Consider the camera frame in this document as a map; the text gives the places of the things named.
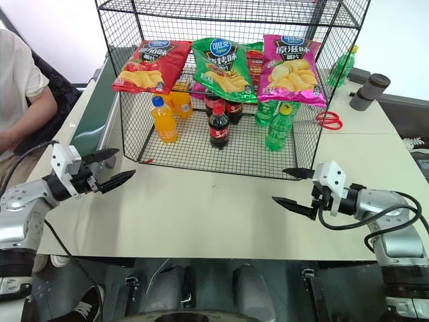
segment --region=black cable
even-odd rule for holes
[[[366,218],[366,219],[364,219],[364,220],[362,220],[362,221],[360,221],[358,223],[352,223],[350,225],[343,225],[343,226],[333,226],[333,225],[329,225],[324,220],[324,218],[323,218],[323,206],[321,205],[321,206],[319,206],[319,209],[318,209],[318,218],[319,218],[321,224],[323,226],[325,226],[326,228],[328,228],[328,229],[331,229],[331,230],[346,230],[346,229],[354,229],[354,228],[361,227],[363,225],[367,225],[368,223],[371,223],[372,221],[375,221],[375,220],[383,217],[387,213],[389,213],[389,212],[391,212],[393,210],[396,210],[396,209],[409,209],[409,210],[411,210],[412,212],[414,212],[416,214],[409,221],[407,221],[407,222],[405,222],[405,223],[403,223],[401,225],[398,225],[398,226],[395,226],[395,227],[391,227],[391,228],[388,228],[388,229],[382,229],[380,231],[376,231],[374,233],[370,233],[369,235],[365,236],[365,239],[364,239],[365,245],[372,252],[374,252],[374,249],[371,247],[371,245],[369,245],[369,240],[371,238],[373,238],[375,236],[378,236],[378,235],[382,235],[384,233],[391,233],[393,231],[397,231],[397,230],[403,229],[405,227],[408,227],[408,226],[412,225],[413,223],[415,223],[419,219],[422,221],[423,226],[425,227],[426,231],[429,234],[429,224],[428,224],[427,220],[422,216],[422,206],[417,201],[417,199],[413,198],[410,195],[407,195],[406,193],[401,193],[399,191],[395,191],[395,192],[397,194],[399,194],[399,195],[401,195],[401,196],[403,196],[403,197],[411,200],[416,205],[417,209],[414,208],[414,207],[412,207],[412,206],[410,206],[410,205],[408,205],[408,204],[406,204],[406,205],[394,205],[394,206],[388,207],[388,208],[386,208],[386,209],[384,209],[384,210],[376,213],[374,216],[371,216],[370,218]]]
[[[395,226],[395,227],[392,227],[392,228],[388,228],[388,229],[383,229],[383,230],[380,230],[380,231],[376,231],[374,233],[370,233],[369,235],[365,236],[365,239],[364,239],[365,246],[367,246],[367,248],[369,250],[371,250],[372,252],[374,252],[374,248],[372,248],[371,245],[369,245],[369,240],[372,237],[375,237],[375,236],[378,236],[378,235],[382,235],[384,233],[391,233],[393,231],[397,231],[399,229],[405,228],[405,227],[407,227],[409,225],[412,225],[413,223],[415,223],[419,219],[422,221],[424,227],[426,228],[426,231],[429,233],[429,225],[428,225],[428,222],[426,221],[426,219],[422,215],[422,206],[418,202],[418,200],[416,198],[410,196],[410,195],[407,195],[406,193],[401,193],[399,191],[395,191],[395,192],[397,194],[399,194],[399,195],[401,195],[401,196],[403,196],[403,197],[411,200],[416,205],[417,209],[415,209],[415,208],[411,209],[416,215],[414,217],[412,217],[406,223],[403,223],[402,225],[398,225],[398,226]]]
[[[101,322],[103,322],[103,301],[101,298],[101,293],[100,293],[98,284],[94,281],[94,279],[91,277],[91,275],[88,273],[88,271],[82,266],[82,264],[68,251],[67,247],[64,245],[64,243],[62,242],[62,240],[60,239],[60,237],[56,233],[55,229],[49,223],[49,221],[47,221],[45,219],[44,222],[49,227],[49,229],[51,230],[52,235],[54,235],[56,241],[60,244],[61,248],[67,254],[67,257],[70,258],[70,260],[80,268],[80,270],[86,276],[86,278],[94,285],[94,287],[97,291],[97,297],[98,297],[99,302],[100,302],[100,320],[101,320]]]
[[[412,225],[413,223],[415,223],[417,220],[419,220],[422,217],[422,213],[419,213],[416,208],[412,208],[411,211],[413,211],[416,215],[414,217],[412,217],[412,219],[410,219],[406,223],[403,223],[402,225],[398,225],[398,226],[395,226],[395,227],[392,227],[392,228],[382,229],[382,230],[376,231],[374,233],[370,233],[369,235],[366,235],[365,239],[363,240],[365,242],[365,246],[367,246],[367,248],[369,250],[371,250],[372,252],[374,252],[374,248],[371,247],[371,245],[369,245],[369,240],[372,237],[375,237],[375,236],[378,236],[378,235],[382,235],[384,233],[391,233],[393,231],[397,231],[397,230],[400,230],[402,228],[408,227],[409,225]]]
[[[322,206],[319,207],[318,217],[319,217],[321,224],[328,229],[331,229],[331,230],[347,230],[347,229],[354,229],[354,228],[365,226],[368,223],[372,223],[373,221],[383,217],[384,215],[386,215],[387,213],[389,213],[393,210],[402,209],[402,208],[407,208],[410,210],[413,210],[413,209],[416,210],[415,208],[411,207],[410,205],[394,205],[394,206],[390,206],[389,208],[386,208],[386,209],[380,211],[379,213],[376,213],[374,216],[371,216],[370,218],[366,218],[362,221],[358,221],[357,223],[351,223],[350,225],[343,225],[343,226],[333,226],[333,225],[328,224],[323,218]]]
[[[19,159],[18,159],[18,161],[13,165],[12,169],[9,171],[9,173],[6,176],[6,179],[5,179],[5,181],[3,183],[3,186],[1,187],[1,190],[0,190],[0,198],[1,198],[1,196],[4,195],[4,193],[5,193],[6,189],[7,189],[7,185],[9,184],[9,181],[11,180],[11,177],[12,177],[13,173],[15,172],[16,168],[25,159],[25,157],[27,155],[29,155],[30,153],[32,153],[32,152],[34,152],[36,150],[39,150],[40,148],[44,148],[45,146],[49,146],[50,144],[55,144],[55,143],[58,143],[58,141],[52,140],[52,141],[49,141],[49,142],[44,142],[42,144],[39,144],[38,146],[35,146],[34,148],[29,149],[22,156],[20,156]]]
[[[429,235],[429,224],[428,224],[426,218],[421,216],[420,220],[422,221],[422,224],[423,224],[424,228],[426,229],[426,231],[428,232],[428,235]]]

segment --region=gray cylinder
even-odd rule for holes
[[[382,74],[372,74],[361,87],[361,96],[366,99],[378,99],[390,85],[390,80]]]
[[[361,89],[358,89],[356,95],[350,101],[350,106],[357,111],[364,111],[373,101],[373,99],[364,98],[361,94]]]

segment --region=plastic bottle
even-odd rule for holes
[[[154,94],[160,96],[164,100],[173,113],[179,115],[181,118],[187,119],[192,115],[192,103],[190,101],[189,93],[171,91],[168,95]]]
[[[225,101],[213,92],[206,89],[206,94],[204,95],[204,102],[206,103],[206,114],[208,117],[210,117],[210,115],[212,115],[213,113],[213,105],[216,102],[223,104]]]
[[[225,115],[225,102],[215,102],[213,113],[208,118],[210,143],[220,150],[228,143],[229,119]]]
[[[346,54],[343,54],[340,58],[338,58],[328,77],[328,84],[330,86],[334,87],[338,79],[340,79],[340,81],[338,82],[338,87],[340,87],[344,83],[344,80],[349,75],[350,70],[353,68],[353,65],[355,64],[355,53],[357,52],[357,49],[358,49],[357,46],[353,46],[353,47],[350,46],[349,48],[350,56],[349,56],[349,53],[347,52]]]
[[[278,105],[279,101],[259,102],[255,114],[255,123],[260,126],[268,126]]]
[[[243,112],[243,104],[232,101],[225,101],[225,112],[231,124],[238,124]]]
[[[178,137],[176,129],[176,120],[174,119],[172,109],[160,96],[155,96],[152,99],[154,107],[150,111],[155,120],[155,128],[158,136],[164,143],[175,142]]]
[[[294,124],[295,116],[298,113],[300,107],[301,107],[301,103],[292,102],[292,112],[290,113],[290,119],[291,119],[292,125]]]
[[[269,125],[265,146],[270,151],[280,151],[283,149],[291,129],[292,104],[290,102],[282,102],[279,107],[279,113],[274,116]]]
[[[190,102],[189,93],[171,92],[173,112],[180,117],[187,119],[192,115],[192,103]]]

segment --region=green panel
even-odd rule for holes
[[[112,90],[114,80],[115,72],[108,59],[71,141],[81,156],[97,150],[115,98]]]

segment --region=person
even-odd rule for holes
[[[14,149],[57,113],[48,83],[24,41],[9,30],[0,30],[0,186],[19,158]],[[25,182],[41,154],[28,156],[8,186]]]
[[[102,303],[104,302],[104,289],[98,285]],[[90,287],[79,304],[69,313],[48,322],[94,322],[100,315],[100,302],[95,286]]]

